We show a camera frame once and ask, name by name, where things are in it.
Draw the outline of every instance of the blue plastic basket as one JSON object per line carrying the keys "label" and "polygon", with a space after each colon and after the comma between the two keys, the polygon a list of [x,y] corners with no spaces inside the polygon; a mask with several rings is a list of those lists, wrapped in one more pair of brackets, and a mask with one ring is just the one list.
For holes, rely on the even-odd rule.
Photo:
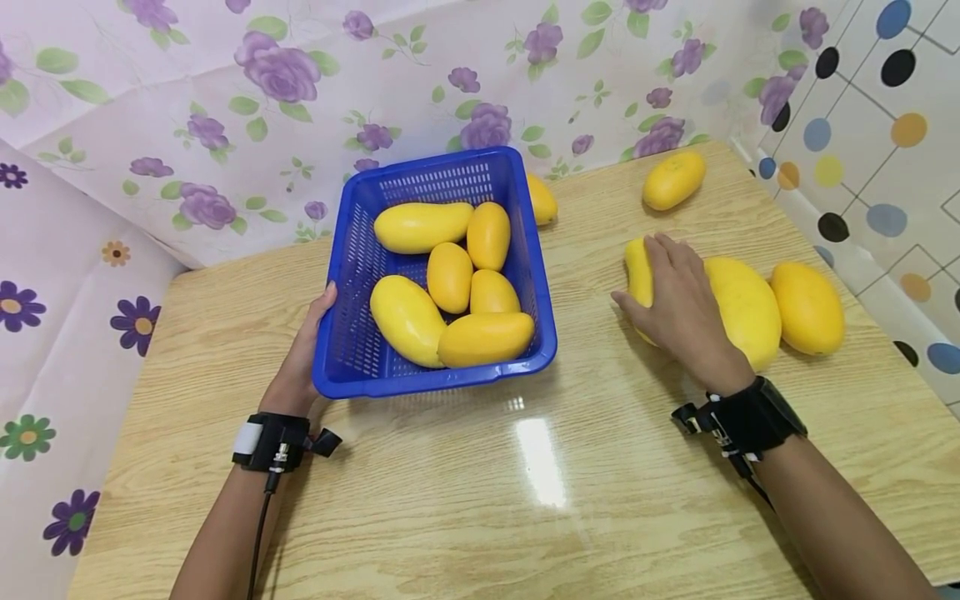
{"label": "blue plastic basket", "polygon": [[[496,202],[510,215],[510,249],[503,275],[534,320],[534,338],[517,360],[464,369],[426,369],[400,356],[370,312],[374,284],[386,275],[426,288],[426,254],[388,252],[373,221],[395,204]],[[353,176],[344,186],[327,278],[339,295],[320,323],[313,381],[329,398],[397,396],[490,383],[542,370],[557,353],[557,329],[523,161],[513,148],[465,151],[402,162]],[[447,322],[453,317],[447,316]]]}

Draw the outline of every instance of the wooden table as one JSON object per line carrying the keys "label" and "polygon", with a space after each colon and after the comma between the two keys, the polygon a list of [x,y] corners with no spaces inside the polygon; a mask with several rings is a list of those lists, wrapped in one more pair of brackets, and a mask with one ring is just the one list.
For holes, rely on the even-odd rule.
{"label": "wooden table", "polygon": [[[698,149],[704,188],[666,214],[639,201],[661,157],[552,185],[561,217],[540,240],[560,351],[545,372],[330,407],[346,442],[294,475],[264,597],[809,597],[773,514],[712,440],[670,423],[693,393],[680,369],[609,298],[624,245],[657,229],[765,275],[782,260],[829,273],[730,151]],[[167,597],[328,256],[323,240],[174,281],[72,598]],[[768,374],[931,581],[960,580],[960,425],[833,281],[844,347],[781,350]]]}

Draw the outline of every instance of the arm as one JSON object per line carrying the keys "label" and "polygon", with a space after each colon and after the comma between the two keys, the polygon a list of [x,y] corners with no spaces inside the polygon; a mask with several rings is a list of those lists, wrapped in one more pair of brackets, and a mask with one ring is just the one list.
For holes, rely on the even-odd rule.
{"label": "arm", "polygon": [[[317,399],[310,365],[317,344],[317,324],[337,297],[333,283],[310,304],[290,352],[260,401],[260,411],[306,417]],[[289,474],[281,477],[270,501],[258,564],[270,547]],[[183,561],[170,592],[171,600],[234,600],[246,597],[253,541],[263,507],[267,473],[234,466]]]}
{"label": "arm", "polygon": [[[703,260],[660,233],[646,239],[646,248],[653,305],[640,306],[619,291],[613,299],[705,389],[732,396],[747,388],[754,371],[727,338]],[[764,452],[756,476],[827,598],[937,598],[893,534],[812,442],[794,436]]]}

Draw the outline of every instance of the hand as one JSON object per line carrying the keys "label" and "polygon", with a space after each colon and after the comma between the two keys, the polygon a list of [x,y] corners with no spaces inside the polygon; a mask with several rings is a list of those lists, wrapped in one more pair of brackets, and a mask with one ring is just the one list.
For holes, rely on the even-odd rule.
{"label": "hand", "polygon": [[290,351],[260,401],[261,411],[294,417],[306,417],[310,412],[310,407],[319,395],[310,376],[317,346],[317,327],[336,299],[337,286],[330,281],[324,293],[310,302],[306,319],[297,331]]}
{"label": "hand", "polygon": [[732,396],[756,375],[724,330],[703,259],[666,234],[644,238],[654,279],[654,301],[641,306],[627,292],[611,294],[634,326],[667,350],[711,393]]}

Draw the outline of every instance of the right hand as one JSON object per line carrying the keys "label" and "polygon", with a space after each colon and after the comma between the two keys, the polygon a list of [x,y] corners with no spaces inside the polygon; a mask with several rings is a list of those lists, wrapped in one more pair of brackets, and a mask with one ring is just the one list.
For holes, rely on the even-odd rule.
{"label": "right hand", "polygon": [[641,306],[627,292],[611,296],[634,326],[667,350],[708,392],[732,396],[753,383],[747,357],[724,330],[703,259],[686,242],[664,233],[644,238],[654,279],[654,301]]}

